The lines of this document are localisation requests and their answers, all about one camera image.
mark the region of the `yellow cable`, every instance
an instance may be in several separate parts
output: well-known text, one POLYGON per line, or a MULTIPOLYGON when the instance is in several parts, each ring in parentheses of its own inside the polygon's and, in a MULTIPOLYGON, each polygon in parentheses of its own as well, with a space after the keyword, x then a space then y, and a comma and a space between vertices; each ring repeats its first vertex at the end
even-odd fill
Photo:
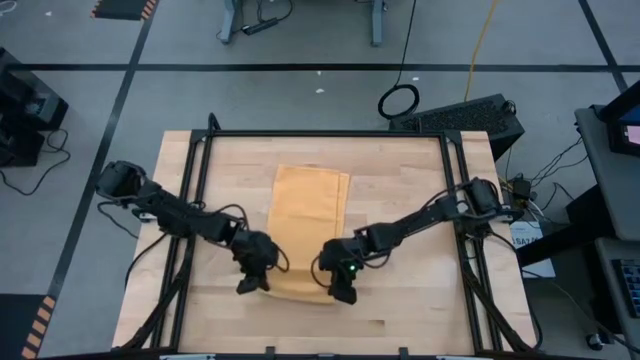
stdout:
POLYGON ((482 32, 480 33, 480 38, 476 43, 476 48, 473 50, 473 56, 471 57, 471 68, 469 69, 469 78, 467 79, 467 90, 464 92, 464 101, 467 101, 469 98, 469 90, 471 90, 471 81, 473 80, 473 68, 476 66, 476 55, 478 55, 478 50, 480 50, 480 46, 482 46, 482 40, 484 39, 484 34, 487 32, 487 28, 491 23, 491 18, 493 17, 493 12, 496 10, 496 6, 500 0, 493 0, 491 3, 491 9, 489 10, 489 15, 487 16, 487 20, 484 22, 484 26, 482 27, 482 32))

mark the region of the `gray floor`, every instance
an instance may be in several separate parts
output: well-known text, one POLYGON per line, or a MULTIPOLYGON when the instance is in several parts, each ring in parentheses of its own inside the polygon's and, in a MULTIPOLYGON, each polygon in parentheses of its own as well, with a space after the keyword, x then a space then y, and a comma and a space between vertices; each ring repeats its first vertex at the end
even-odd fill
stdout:
MULTIPOLYGON (((0 46, 24 63, 127 64, 141 24, 90 19, 94 0, 21 0, 0 17, 0 46)), ((276 0, 271 9, 284 9, 276 0)), ((407 54, 409 63, 468 64, 491 1, 419 1, 407 54)), ((348 0, 297 0, 290 19, 251 37, 238 34, 222 46, 215 33, 221 1, 162 0, 140 62, 165 64, 397 63, 401 59, 411 1, 389 1, 385 43, 371 48, 367 5, 348 0)), ((640 65, 634 0, 592 0, 596 19, 620 64, 640 65)), ((248 1, 247 22, 255 7, 248 1)), ((480 64, 605 65, 605 59, 578 1, 504 0, 498 6, 478 57, 480 64)), ((45 293, 65 244, 99 141, 118 94, 122 72, 38 72, 71 106, 63 127, 69 130, 72 160, 54 171, 29 198, 0 186, 0 292, 45 293)), ((214 112, 227 129, 384 129, 377 101, 396 72, 136 72, 107 160, 126 159, 152 173, 165 130, 204 127, 214 112)), ((640 73, 624 74, 627 83, 640 73)), ((406 72, 403 82, 421 93, 420 109, 462 100, 466 72, 406 72)), ((606 103, 619 91, 610 73, 479 72, 471 97, 503 93, 518 106, 526 134, 513 147, 509 175, 534 175, 575 142, 573 111, 606 103)), ((398 95, 390 108, 406 106, 398 95)), ((563 163, 585 154, 578 147, 563 163)), ((505 173, 503 157, 497 168, 505 173)), ((36 168, 7 171, 29 187, 55 161, 43 156, 36 168)), ((535 191, 546 202, 552 183, 579 195, 595 180, 588 162, 560 171, 535 191)), ((562 220, 569 199, 556 196, 545 212, 562 220)), ((45 338, 41 355, 66 355, 109 349, 123 295, 123 277, 134 240, 95 210, 93 200, 71 267, 45 338)), ((116 217, 130 229, 139 226, 125 212, 116 217)), ((571 254, 555 259, 559 281, 571 286, 571 254)), ((593 331, 560 294, 545 284, 527 282, 534 311, 542 322, 543 349, 552 354, 624 359, 620 346, 590 351, 584 335, 593 331)))

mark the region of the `wooden tabletop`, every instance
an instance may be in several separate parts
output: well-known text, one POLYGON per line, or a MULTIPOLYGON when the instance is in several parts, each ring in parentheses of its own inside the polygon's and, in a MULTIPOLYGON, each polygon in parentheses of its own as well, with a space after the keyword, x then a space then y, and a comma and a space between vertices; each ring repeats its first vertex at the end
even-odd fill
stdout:
MULTIPOLYGON (((153 179, 177 194, 190 132, 165 133, 153 179)), ((471 177, 498 185, 486 133, 463 133, 471 177)), ((193 199, 200 153, 191 181, 193 199)), ((452 166, 459 181, 455 150, 452 166)), ((317 166, 351 175, 345 236, 378 221, 395 221, 419 209, 445 186, 437 139, 428 138, 215 138, 204 201, 208 209, 243 206, 252 229, 265 230, 279 164, 317 166)), ((508 225, 494 231, 511 238, 508 225)), ((136 254, 157 239, 156 224, 140 231, 136 254)), ((143 257, 129 279, 114 337, 127 341, 158 301, 169 241, 143 257)), ((512 251, 497 239, 485 241, 494 301, 525 342, 535 334, 512 251)), ((197 241, 185 310, 181 352, 397 354, 399 347, 419 354, 472 354, 469 321, 451 223, 406 239, 379 270, 358 274, 355 305, 306 304, 254 292, 239 296, 242 278, 231 254, 197 241)), ((484 310, 484 346, 490 346, 484 310)), ((173 308, 167 313, 163 344, 168 344, 173 308)))

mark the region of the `black computer keyboard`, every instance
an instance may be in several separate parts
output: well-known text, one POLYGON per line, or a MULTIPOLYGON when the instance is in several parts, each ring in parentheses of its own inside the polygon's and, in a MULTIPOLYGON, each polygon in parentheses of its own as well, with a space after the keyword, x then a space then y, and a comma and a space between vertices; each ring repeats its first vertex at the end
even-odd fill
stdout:
POLYGON ((504 110, 496 107, 494 101, 460 104, 446 110, 433 110, 416 114, 401 123, 404 130, 464 129, 486 131, 497 134, 507 130, 504 110))
POLYGON ((640 318, 640 259, 612 260, 629 314, 640 318))

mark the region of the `orange towel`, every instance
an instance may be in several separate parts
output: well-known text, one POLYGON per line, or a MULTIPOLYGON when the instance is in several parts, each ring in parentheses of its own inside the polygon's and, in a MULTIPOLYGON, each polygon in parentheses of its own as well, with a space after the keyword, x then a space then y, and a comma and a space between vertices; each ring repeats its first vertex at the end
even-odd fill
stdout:
MULTIPOLYGON (((333 297, 311 277, 311 262, 330 239, 342 236, 349 175, 335 170, 280 165, 273 185, 267 232, 284 251, 289 271, 268 274, 271 296, 331 304, 333 297)), ((331 274, 318 280, 329 284, 331 274)))

